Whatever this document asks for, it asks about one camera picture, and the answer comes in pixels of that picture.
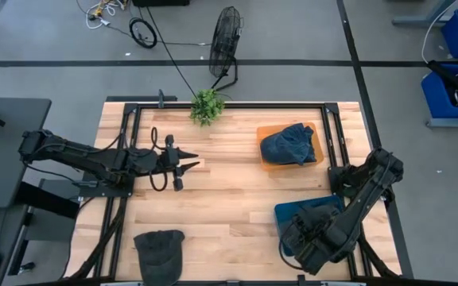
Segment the orange tray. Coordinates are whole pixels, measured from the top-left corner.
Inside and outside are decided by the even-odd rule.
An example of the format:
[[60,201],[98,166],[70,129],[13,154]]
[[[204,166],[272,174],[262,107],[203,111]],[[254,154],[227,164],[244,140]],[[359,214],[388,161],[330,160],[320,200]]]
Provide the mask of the orange tray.
[[294,124],[283,124],[278,126],[262,126],[258,127],[258,148],[259,148],[259,156],[261,157],[261,166],[265,171],[274,171],[274,170],[284,170],[290,168],[304,168],[304,167],[312,167],[324,160],[323,150],[321,150],[321,144],[319,142],[319,137],[317,136],[317,129],[314,123],[311,122],[303,122],[303,126],[308,126],[314,130],[314,134],[312,135],[312,146],[314,147],[314,154],[316,156],[316,162],[311,163],[304,163],[303,166],[299,164],[271,164],[266,162],[262,159],[261,155],[261,141],[268,137],[269,135],[279,133],[285,128],[294,125]]

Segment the fan cage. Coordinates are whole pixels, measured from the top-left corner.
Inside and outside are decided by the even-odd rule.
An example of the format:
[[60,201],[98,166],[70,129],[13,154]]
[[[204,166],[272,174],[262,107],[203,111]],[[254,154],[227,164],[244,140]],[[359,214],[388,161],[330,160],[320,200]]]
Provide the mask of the fan cage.
[[238,46],[241,17],[238,10],[231,6],[222,10],[213,33],[210,51],[210,72],[216,76],[224,76],[229,71]]

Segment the white cable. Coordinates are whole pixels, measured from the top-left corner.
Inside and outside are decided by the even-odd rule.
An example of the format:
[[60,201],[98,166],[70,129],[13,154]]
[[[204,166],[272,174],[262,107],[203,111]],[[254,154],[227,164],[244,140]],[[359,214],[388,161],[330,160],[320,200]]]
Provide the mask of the white cable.
[[446,9],[443,12],[437,15],[436,19],[434,19],[434,21],[430,24],[429,29],[427,29],[427,33],[425,34],[425,38],[423,39],[423,46],[421,47],[421,58],[423,59],[423,61],[425,61],[426,64],[428,64],[429,62],[425,59],[425,44],[427,43],[427,37],[429,36],[430,30],[433,28],[434,24],[436,24],[437,20],[439,20],[439,18],[441,18],[446,13],[446,11],[448,11],[448,9],[452,8],[452,6],[455,3],[457,3],[457,1],[458,0],[455,0],[454,3],[450,4],[448,7],[446,7]]
[[[94,6],[92,6],[90,9],[88,9],[86,11],[86,26],[88,29],[98,29],[100,28],[101,26],[103,26],[103,19],[101,17],[98,17],[98,19],[100,19],[100,21],[102,21],[100,24],[96,25],[96,26],[90,26],[89,25],[89,17],[91,16],[90,14],[90,11],[93,10],[94,8],[98,7],[99,4],[96,4]],[[116,9],[114,9],[113,7],[118,7],[119,5],[118,4],[114,4],[114,3],[106,3],[105,6],[103,7],[104,10],[106,10],[109,15],[111,16],[114,16],[116,15]]]

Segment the fan stand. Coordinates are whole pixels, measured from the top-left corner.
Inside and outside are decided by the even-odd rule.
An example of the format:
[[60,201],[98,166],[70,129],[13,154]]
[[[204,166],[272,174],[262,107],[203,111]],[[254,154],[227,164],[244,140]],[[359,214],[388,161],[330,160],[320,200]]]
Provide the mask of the fan stand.
[[238,81],[238,62],[236,61],[236,58],[235,58],[235,57],[232,57],[231,59],[232,59],[233,63],[235,63],[235,80],[233,80],[232,83],[228,83],[228,84],[226,84],[226,85],[224,85],[224,86],[222,86],[222,87],[219,87],[219,88],[216,88],[216,89],[215,89],[215,86],[219,83],[219,81],[220,81],[223,77],[228,76],[228,74],[225,73],[225,74],[219,76],[219,78],[215,81],[215,83],[213,83],[212,89],[215,89],[216,91],[221,91],[221,90],[224,89],[224,88],[227,88],[227,87],[230,87],[230,86],[234,85],[234,84]]

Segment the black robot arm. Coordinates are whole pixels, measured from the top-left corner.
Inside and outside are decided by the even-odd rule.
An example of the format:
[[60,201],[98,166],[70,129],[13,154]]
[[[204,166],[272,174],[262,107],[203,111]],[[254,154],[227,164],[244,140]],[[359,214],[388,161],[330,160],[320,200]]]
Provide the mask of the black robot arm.
[[[293,216],[282,241],[294,252],[301,268],[316,275],[326,262],[339,262],[352,253],[360,238],[361,222],[402,174],[402,162],[384,149],[374,150],[359,167],[332,168],[332,191],[345,195],[348,189],[355,190],[352,201],[342,212],[336,206],[305,206]],[[364,248],[373,252],[368,243]]]
[[54,160],[91,173],[106,185],[120,186],[131,177],[171,172],[174,189],[183,188],[181,176],[198,162],[180,166],[180,159],[194,158],[196,154],[173,147],[173,135],[165,138],[165,148],[158,155],[152,149],[97,149],[68,141],[48,130],[25,132],[19,148],[24,164],[35,160]]

